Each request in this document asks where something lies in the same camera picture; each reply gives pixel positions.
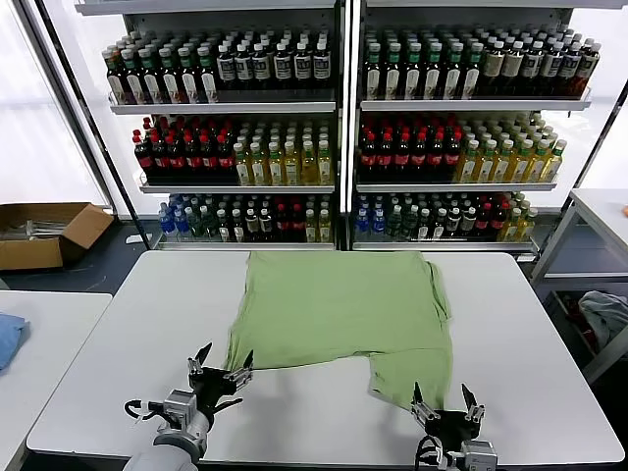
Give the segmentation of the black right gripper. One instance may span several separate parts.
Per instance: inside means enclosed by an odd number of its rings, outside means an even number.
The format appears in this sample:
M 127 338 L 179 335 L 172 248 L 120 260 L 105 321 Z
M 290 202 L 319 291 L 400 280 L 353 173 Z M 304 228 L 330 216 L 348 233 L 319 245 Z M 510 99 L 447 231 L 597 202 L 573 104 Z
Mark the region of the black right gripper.
M 461 389 L 467 412 L 436 411 L 423 400 L 419 384 L 414 383 L 410 411 L 418 423 L 423 423 L 427 439 L 444 451 L 461 451 L 463 442 L 480 436 L 485 405 L 477 401 L 465 384 L 461 385 Z

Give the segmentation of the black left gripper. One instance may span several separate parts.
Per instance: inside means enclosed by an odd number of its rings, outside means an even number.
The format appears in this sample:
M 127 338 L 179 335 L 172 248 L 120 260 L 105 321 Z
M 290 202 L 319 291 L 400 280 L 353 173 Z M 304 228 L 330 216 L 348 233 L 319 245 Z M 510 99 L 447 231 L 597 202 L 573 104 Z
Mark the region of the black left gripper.
M 235 394 L 253 375 L 253 350 L 249 351 L 242 367 L 227 371 L 203 367 L 211 348 L 212 342 L 209 342 L 187 359 L 189 385 L 196 396 L 196 408 L 201 413 L 218 413 L 241 403 L 242 398 L 235 398 Z

